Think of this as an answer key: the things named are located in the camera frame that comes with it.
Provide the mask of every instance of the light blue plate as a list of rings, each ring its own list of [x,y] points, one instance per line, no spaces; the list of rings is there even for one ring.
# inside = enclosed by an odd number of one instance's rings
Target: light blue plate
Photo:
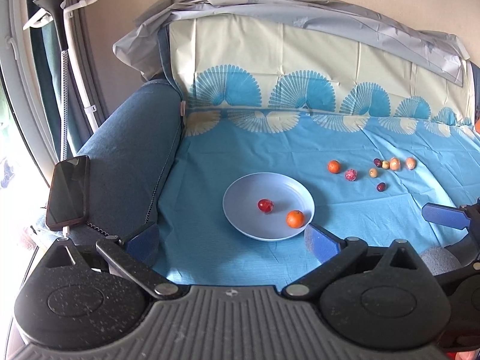
[[[258,209],[260,199],[274,203],[272,212]],[[287,214],[300,210],[303,227],[291,228]],[[315,204],[308,190],[297,180],[278,173],[252,173],[234,181],[223,195],[223,212],[239,232],[260,241],[282,241],[301,233],[314,217]]]

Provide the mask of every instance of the red object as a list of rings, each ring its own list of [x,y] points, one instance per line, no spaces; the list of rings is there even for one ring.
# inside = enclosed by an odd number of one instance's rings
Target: red object
[[[302,211],[293,210],[286,215],[286,224],[294,229],[302,227],[304,222],[305,216]]]
[[[265,214],[273,210],[272,200],[261,199],[258,201],[257,206],[258,206],[258,209],[262,212],[265,212]]]
[[[345,179],[348,181],[355,181],[357,178],[357,171],[355,169],[349,169],[345,172]]]
[[[339,173],[341,168],[342,165],[338,161],[333,160],[328,163],[328,171],[330,173]]]

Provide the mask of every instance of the plate rim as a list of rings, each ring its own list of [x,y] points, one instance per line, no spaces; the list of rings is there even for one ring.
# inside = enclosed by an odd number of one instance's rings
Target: plate rim
[[[295,181],[296,183],[299,183],[302,187],[305,188],[305,190],[308,192],[309,196],[311,197],[311,200],[313,201],[313,210],[311,212],[311,217],[310,217],[310,220],[305,223],[302,227],[299,227],[298,228],[298,232],[297,233],[294,233],[292,235],[289,235],[288,237],[283,237],[283,238],[260,238],[260,237],[255,237],[255,235],[251,235],[251,234],[248,234],[248,233],[245,233],[244,231],[240,230],[238,227],[236,227],[230,220],[229,216],[227,215],[227,213],[225,212],[225,196],[227,195],[229,189],[231,188],[232,185],[234,185],[237,181],[240,181],[241,179],[245,178],[245,177],[248,177],[248,176],[254,176],[254,175],[264,175],[264,174],[268,174],[268,175],[279,175],[279,176],[282,176],[282,177],[285,177],[285,178],[288,178],[290,180],[293,180]],[[314,218],[314,214],[315,214],[315,201],[314,201],[314,198],[313,196],[311,195],[310,191],[308,190],[308,188],[306,186],[304,186],[302,183],[300,183],[298,180],[290,177],[290,176],[287,176],[287,175],[284,175],[282,173],[276,173],[276,172],[255,172],[255,173],[249,173],[247,175],[243,175],[242,177],[239,177],[237,178],[236,180],[234,180],[229,186],[228,188],[225,190],[225,193],[223,194],[223,198],[222,198],[222,209],[223,209],[223,214],[225,215],[225,218],[227,219],[227,221],[229,221],[229,223],[239,232],[241,232],[243,235],[246,235],[247,237],[249,238],[252,238],[252,239],[256,239],[258,241],[264,241],[264,242],[277,242],[277,241],[283,241],[285,239],[289,239],[289,238],[292,238],[292,237],[296,237],[297,235],[299,235],[302,231],[304,231],[306,229],[306,227],[311,223],[311,221],[313,220]]]

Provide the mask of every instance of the gray ribbed surface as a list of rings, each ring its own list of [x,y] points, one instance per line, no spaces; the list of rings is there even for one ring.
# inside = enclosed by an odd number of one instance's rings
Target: gray ribbed surface
[[[361,349],[334,336],[320,323],[310,304],[283,299],[270,286],[193,286],[189,294],[181,299],[155,303],[134,332],[111,345],[82,352],[52,351],[28,345],[14,359],[445,358],[433,346],[403,353],[378,353]]]

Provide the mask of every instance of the black smartphone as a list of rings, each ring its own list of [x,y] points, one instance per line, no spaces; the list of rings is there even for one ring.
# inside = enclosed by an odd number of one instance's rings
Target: black smartphone
[[[88,218],[90,159],[86,155],[55,165],[46,207],[45,224],[51,230],[84,223]]]

